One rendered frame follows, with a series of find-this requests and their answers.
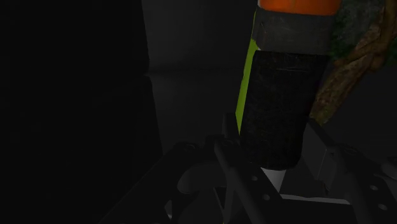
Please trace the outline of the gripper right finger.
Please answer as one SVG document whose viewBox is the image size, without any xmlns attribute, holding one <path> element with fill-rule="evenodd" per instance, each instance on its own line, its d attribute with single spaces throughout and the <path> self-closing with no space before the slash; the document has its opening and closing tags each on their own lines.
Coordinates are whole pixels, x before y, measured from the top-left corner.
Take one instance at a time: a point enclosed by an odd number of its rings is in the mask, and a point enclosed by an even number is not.
<svg viewBox="0 0 397 224">
<path fill-rule="evenodd" d="M 315 120 L 307 122 L 302 158 L 329 198 L 350 203 L 358 224 L 397 224 L 397 181 L 359 150 L 336 143 Z"/>
</svg>

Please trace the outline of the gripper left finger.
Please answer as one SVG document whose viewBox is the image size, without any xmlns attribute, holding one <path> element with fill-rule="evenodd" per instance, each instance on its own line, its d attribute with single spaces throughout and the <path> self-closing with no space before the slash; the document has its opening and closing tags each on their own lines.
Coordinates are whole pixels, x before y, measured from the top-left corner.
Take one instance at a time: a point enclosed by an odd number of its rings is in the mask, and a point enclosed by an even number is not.
<svg viewBox="0 0 397 224">
<path fill-rule="evenodd" d="M 198 148 L 177 143 L 99 224 L 179 224 L 200 192 L 224 187 L 223 224 L 276 224 L 282 197 L 263 171 L 247 161 L 239 145 L 234 113 L 222 133 Z"/>
</svg>

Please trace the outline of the black grey orange cylinder bottle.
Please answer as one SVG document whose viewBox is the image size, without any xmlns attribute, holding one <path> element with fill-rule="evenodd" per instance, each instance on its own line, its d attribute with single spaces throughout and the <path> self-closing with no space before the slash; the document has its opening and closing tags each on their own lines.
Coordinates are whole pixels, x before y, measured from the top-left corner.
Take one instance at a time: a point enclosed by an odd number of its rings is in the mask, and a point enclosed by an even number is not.
<svg viewBox="0 0 397 224">
<path fill-rule="evenodd" d="M 235 112 L 248 160 L 293 168 L 342 0 L 257 0 Z"/>
</svg>

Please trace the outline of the brown branch with green foliage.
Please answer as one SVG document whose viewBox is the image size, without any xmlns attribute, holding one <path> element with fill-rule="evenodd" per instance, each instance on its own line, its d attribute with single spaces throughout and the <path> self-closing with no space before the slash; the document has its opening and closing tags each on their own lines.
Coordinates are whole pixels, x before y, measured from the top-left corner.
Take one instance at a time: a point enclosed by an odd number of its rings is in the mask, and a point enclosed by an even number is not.
<svg viewBox="0 0 397 224">
<path fill-rule="evenodd" d="M 335 69 L 318 91 L 310 112 L 318 124 L 329 121 L 367 71 L 376 71 L 384 65 L 392 40 L 397 38 L 397 0 L 384 2 L 377 23 L 349 55 L 334 62 Z"/>
</svg>

